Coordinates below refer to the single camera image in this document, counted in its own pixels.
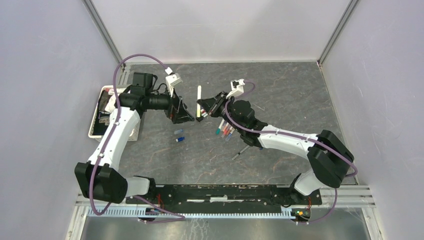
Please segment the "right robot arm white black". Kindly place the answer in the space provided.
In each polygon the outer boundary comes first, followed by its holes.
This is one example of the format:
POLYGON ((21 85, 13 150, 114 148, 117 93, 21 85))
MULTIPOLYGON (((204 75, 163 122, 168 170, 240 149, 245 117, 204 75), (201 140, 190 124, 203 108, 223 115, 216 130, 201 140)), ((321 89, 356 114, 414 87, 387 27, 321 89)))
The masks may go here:
POLYGON ((295 204, 302 204, 315 190, 337 189, 346 177, 358 173, 353 154, 329 130, 315 134, 275 127, 257 119, 249 101, 228 98, 224 91, 197 103, 211 117, 225 120, 248 146, 279 150, 308 160, 311 169, 297 176, 288 191, 295 204))

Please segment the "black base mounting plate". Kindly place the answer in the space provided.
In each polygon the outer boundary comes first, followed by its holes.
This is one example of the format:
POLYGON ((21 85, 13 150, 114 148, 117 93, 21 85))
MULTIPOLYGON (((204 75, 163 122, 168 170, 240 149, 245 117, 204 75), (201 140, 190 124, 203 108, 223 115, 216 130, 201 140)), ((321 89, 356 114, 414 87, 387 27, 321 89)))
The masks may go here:
POLYGON ((303 196, 288 185, 277 184, 164 184, 144 198, 179 214, 265 214, 284 207, 323 203, 319 190, 303 196))

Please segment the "red cap pink marker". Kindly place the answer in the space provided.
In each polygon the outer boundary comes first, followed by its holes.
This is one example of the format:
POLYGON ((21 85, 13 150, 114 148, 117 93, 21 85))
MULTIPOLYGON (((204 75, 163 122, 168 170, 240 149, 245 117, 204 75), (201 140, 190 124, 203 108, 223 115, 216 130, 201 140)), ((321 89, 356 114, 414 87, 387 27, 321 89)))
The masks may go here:
POLYGON ((229 122, 227 122, 225 124, 225 126, 223 128, 223 131, 222 131, 222 135, 221 135, 222 138, 224 138, 228 134, 228 132, 231 130, 231 127, 232 126, 231 126, 231 124, 229 122))

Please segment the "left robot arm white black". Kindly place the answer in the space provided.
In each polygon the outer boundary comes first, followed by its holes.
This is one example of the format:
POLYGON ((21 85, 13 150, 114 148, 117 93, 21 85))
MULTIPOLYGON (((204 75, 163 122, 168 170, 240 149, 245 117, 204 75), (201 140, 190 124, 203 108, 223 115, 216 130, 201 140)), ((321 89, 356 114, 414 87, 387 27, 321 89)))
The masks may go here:
POLYGON ((153 178, 123 177, 118 172, 130 135, 148 110, 163 110, 173 124, 195 119, 175 92, 175 85, 182 81, 181 77, 173 72, 166 76, 167 89, 164 93, 154 90, 154 80, 157 78, 151 73, 133 74, 132 84, 118 95, 119 102, 110 114, 108 128, 98 147, 87 162, 79 162, 75 166, 74 173, 85 198, 115 204, 134 195, 145 204, 156 200, 153 178))

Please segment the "white plastic basket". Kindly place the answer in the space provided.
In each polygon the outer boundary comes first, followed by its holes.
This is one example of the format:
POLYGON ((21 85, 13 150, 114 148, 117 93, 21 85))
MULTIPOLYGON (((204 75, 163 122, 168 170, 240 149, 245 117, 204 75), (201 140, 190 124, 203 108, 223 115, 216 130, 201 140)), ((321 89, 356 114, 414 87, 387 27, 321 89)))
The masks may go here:
POLYGON ((101 141, 109 124, 110 115, 115 110, 116 97, 112 85, 105 85, 101 88, 93 117, 88 130, 90 139, 101 141))

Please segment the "white crumpled cloth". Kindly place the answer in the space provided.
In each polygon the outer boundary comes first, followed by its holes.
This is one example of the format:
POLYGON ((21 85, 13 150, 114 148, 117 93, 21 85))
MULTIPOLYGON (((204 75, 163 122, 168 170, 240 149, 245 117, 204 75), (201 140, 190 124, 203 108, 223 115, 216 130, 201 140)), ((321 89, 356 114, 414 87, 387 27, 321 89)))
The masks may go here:
POLYGON ((107 113, 112 113, 116 109, 115 104, 116 104, 117 98, 114 92, 109 92, 108 95, 109 95, 109 100, 104 108, 104 111, 107 113))

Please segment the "black cap white marker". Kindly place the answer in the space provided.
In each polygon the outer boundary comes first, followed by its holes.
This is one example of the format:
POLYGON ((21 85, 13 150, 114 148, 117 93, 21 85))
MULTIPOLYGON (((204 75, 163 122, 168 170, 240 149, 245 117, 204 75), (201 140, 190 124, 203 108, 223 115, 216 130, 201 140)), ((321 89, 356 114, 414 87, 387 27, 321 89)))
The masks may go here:
POLYGON ((196 117, 196 120, 198 121, 198 122, 201 122, 201 121, 203 121, 206 117, 208 116, 208 113, 207 112, 203 112, 203 113, 201 113, 200 114, 200 116, 199 117, 196 117))

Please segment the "black gel pen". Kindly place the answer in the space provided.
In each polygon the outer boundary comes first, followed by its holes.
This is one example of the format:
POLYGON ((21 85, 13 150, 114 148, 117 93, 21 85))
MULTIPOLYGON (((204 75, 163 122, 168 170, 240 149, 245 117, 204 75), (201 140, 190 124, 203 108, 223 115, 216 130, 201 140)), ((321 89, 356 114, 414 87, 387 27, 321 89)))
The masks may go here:
POLYGON ((245 146, 243 149, 241 149, 238 153, 236 153, 231 159, 235 160, 236 158, 238 158, 242 153, 244 153, 250 146, 247 145, 245 146))

